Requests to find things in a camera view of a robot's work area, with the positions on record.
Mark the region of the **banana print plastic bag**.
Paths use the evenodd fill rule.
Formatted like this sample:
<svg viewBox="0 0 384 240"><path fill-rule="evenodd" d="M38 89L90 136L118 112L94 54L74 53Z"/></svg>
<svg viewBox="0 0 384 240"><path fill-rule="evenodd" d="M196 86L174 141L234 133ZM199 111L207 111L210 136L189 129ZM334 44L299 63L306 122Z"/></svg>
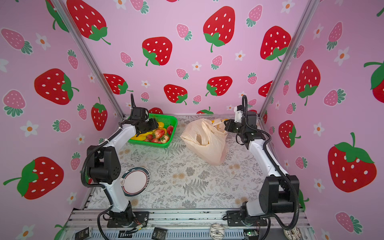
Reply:
<svg viewBox="0 0 384 240"><path fill-rule="evenodd" d="M222 119L199 119L186 126L181 139L187 148L213 166L221 165L226 159L228 132Z"/></svg>

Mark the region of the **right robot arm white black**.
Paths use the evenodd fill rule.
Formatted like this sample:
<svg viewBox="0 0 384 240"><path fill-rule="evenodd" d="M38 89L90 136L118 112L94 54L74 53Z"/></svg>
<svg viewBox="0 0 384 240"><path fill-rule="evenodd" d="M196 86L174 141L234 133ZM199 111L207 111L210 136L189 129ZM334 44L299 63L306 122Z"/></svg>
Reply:
<svg viewBox="0 0 384 240"><path fill-rule="evenodd" d="M225 126L227 132L237 135L265 174L258 199L243 203L237 212L227 212L225 220L230 226L252 226L260 219L275 218L284 230L292 230L300 215L300 182L283 170L270 152L271 135L257 128L256 114L242 110L235 112L234 119L226 120Z"/></svg>

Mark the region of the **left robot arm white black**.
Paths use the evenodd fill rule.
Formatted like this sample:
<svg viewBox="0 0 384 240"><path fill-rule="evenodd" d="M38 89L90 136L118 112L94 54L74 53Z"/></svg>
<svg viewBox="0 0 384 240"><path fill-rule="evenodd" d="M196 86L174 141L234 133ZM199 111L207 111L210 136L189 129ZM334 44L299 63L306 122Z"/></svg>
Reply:
<svg viewBox="0 0 384 240"><path fill-rule="evenodd" d="M128 119L119 123L118 130L97 146L87 149L81 171L82 184L87 188L100 187L110 203L107 210L113 221L129 226L135 218L130 201L120 183L121 164L118 151L132 138L158 128L146 108L133 107Z"/></svg>

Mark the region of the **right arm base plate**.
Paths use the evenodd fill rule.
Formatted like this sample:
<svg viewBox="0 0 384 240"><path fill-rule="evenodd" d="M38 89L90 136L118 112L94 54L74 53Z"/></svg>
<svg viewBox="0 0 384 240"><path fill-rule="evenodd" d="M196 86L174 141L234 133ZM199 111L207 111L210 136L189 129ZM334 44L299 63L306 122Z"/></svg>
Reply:
<svg viewBox="0 0 384 240"><path fill-rule="evenodd" d="M227 211L223 216L230 227L266 227L268 222L260 217L248 217L241 211Z"/></svg>

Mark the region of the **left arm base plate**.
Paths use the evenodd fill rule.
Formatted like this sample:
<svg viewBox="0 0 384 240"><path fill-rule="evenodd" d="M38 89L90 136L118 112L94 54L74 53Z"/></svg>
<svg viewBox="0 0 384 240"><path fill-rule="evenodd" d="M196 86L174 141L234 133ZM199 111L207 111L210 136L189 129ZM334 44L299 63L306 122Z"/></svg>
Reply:
<svg viewBox="0 0 384 240"><path fill-rule="evenodd" d="M110 212L108 228L145 228L147 226L150 212L114 213Z"/></svg>

